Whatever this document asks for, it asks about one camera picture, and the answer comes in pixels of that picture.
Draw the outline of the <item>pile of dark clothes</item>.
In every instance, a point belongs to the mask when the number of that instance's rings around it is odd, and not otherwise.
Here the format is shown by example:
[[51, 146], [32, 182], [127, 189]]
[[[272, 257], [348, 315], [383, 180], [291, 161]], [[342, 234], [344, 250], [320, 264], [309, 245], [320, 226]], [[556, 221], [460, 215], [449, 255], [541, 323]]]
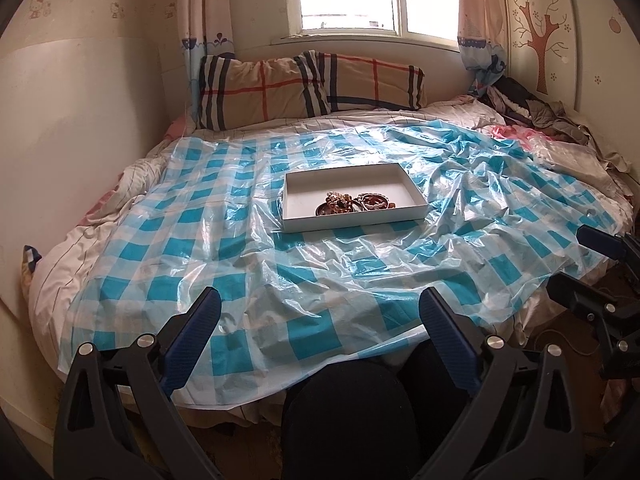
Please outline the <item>pile of dark clothes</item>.
[[589, 146], [608, 168], [631, 174], [630, 161], [597, 133], [584, 116], [561, 101], [541, 99], [506, 76], [488, 87], [480, 100], [498, 112], [510, 126], [531, 128], [554, 140]]

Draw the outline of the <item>blue checkered plastic sheet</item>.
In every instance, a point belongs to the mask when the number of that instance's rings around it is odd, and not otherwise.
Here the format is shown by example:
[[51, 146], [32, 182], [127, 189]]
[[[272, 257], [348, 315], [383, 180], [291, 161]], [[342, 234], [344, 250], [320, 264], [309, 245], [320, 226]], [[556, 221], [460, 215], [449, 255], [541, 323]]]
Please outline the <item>blue checkered plastic sheet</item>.
[[[440, 120], [191, 136], [164, 155], [160, 180], [118, 222], [70, 304], [54, 362], [66, 372], [86, 341], [131, 344], [216, 288], [221, 319], [175, 396], [185, 408], [235, 408], [330, 363], [416, 344], [427, 287], [495, 327], [552, 274], [605, 268], [578, 244], [580, 226], [616, 234], [631, 224], [626, 200], [546, 168], [518, 142]], [[425, 217], [285, 233], [285, 176], [352, 162], [396, 162], [425, 197]]]

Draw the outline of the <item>patterned curtain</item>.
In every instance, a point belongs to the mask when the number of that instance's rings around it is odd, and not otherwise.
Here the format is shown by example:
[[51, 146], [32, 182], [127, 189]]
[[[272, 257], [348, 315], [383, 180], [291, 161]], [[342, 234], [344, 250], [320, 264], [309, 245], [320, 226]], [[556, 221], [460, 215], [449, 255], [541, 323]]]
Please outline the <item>patterned curtain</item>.
[[465, 69], [472, 75], [469, 94], [479, 98], [505, 72], [506, 0], [459, 0], [458, 47]]

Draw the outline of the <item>white shallow cardboard box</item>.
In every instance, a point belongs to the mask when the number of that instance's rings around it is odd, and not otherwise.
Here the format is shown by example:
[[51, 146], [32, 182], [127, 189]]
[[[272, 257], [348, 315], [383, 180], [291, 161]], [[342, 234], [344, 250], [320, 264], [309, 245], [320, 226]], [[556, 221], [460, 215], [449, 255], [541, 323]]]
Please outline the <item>white shallow cardboard box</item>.
[[397, 162], [289, 172], [281, 198], [288, 233], [422, 220], [427, 201]]

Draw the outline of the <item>plaid beige pillow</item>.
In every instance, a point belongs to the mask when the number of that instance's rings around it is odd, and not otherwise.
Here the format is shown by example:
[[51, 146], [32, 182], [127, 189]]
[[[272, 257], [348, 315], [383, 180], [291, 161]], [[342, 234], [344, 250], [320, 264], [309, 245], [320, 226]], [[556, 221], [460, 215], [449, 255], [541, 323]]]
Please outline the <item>plaid beige pillow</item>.
[[227, 131], [344, 110], [426, 107], [423, 70], [365, 56], [305, 51], [290, 58], [202, 61], [194, 80], [194, 124]]

